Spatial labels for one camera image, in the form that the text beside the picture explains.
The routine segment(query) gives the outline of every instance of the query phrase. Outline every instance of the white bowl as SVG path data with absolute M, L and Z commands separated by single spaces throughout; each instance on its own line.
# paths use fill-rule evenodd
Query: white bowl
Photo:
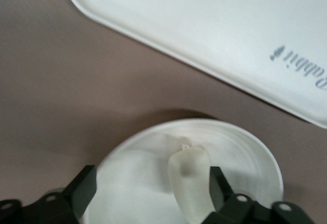
M 183 119 L 146 129 L 111 152 L 98 167 L 98 189 L 85 211 L 86 224 L 187 224 L 168 178 L 168 159 L 180 138 L 204 147 L 235 193 L 270 208 L 283 198 L 278 164 L 247 131 L 210 119 Z

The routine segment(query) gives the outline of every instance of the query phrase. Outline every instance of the white tray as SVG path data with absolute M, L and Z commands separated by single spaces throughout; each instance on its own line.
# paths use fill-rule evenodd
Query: white tray
M 99 23 L 327 128 L 327 0 L 72 1 Z

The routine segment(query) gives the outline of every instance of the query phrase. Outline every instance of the plastic piece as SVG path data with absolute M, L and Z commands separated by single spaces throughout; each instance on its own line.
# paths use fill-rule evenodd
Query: plastic piece
M 201 146 L 179 151 L 168 161 L 168 176 L 176 201 L 190 224 L 202 223 L 215 211 L 209 193 L 210 166 L 210 157 Z

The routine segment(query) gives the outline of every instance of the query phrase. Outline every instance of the brown table surface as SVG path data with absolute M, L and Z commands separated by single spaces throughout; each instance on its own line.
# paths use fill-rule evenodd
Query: brown table surface
M 213 117 L 274 154 L 285 200 L 327 219 L 327 130 L 80 13 L 70 0 L 0 0 L 0 200 L 29 204 L 158 123 Z

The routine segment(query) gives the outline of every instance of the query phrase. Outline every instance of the white plate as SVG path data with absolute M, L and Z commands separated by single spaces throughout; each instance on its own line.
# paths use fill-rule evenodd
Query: white plate
M 327 0 L 72 1 L 99 23 L 327 128 Z
M 187 224 L 168 178 L 168 159 L 182 149 L 180 138 L 204 147 L 235 192 L 270 207 L 283 197 L 279 167 L 256 137 L 210 119 L 185 119 L 142 131 L 120 144 L 98 168 L 97 193 L 86 224 Z

